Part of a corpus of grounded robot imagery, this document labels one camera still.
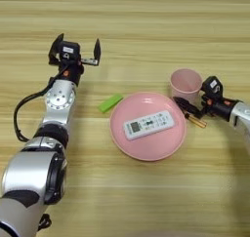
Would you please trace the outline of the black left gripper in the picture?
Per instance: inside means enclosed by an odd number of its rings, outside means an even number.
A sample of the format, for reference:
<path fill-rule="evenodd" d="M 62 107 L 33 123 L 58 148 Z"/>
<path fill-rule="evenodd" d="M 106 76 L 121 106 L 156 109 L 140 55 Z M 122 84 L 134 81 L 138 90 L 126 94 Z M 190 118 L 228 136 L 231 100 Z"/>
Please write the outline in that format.
<path fill-rule="evenodd" d="M 60 34 L 56 40 L 53 42 L 51 49 L 49 51 L 49 64 L 50 65 L 59 65 L 60 61 L 57 58 L 59 53 L 59 46 L 63 40 L 63 34 Z M 75 85 L 78 85 L 80 82 L 81 75 L 84 73 L 84 66 L 98 66 L 101 59 L 101 43 L 97 39 L 95 48 L 94 48 L 94 59 L 81 59 L 76 63 L 63 64 L 61 71 L 62 74 L 59 76 L 59 79 L 70 81 Z"/>

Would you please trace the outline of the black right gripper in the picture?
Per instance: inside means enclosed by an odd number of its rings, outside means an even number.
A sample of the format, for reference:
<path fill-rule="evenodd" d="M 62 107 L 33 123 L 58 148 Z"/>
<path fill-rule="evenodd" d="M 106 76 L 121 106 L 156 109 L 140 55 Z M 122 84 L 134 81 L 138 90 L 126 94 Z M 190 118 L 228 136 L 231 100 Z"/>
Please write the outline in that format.
<path fill-rule="evenodd" d="M 201 114 L 201 111 L 186 99 L 174 97 L 174 102 L 182 110 L 185 110 L 194 115 Z M 209 113 L 213 116 L 219 116 L 228 122 L 231 112 L 237 104 L 237 100 L 225 98 L 211 99 L 203 95 L 201 104 L 203 105 L 205 114 Z"/>

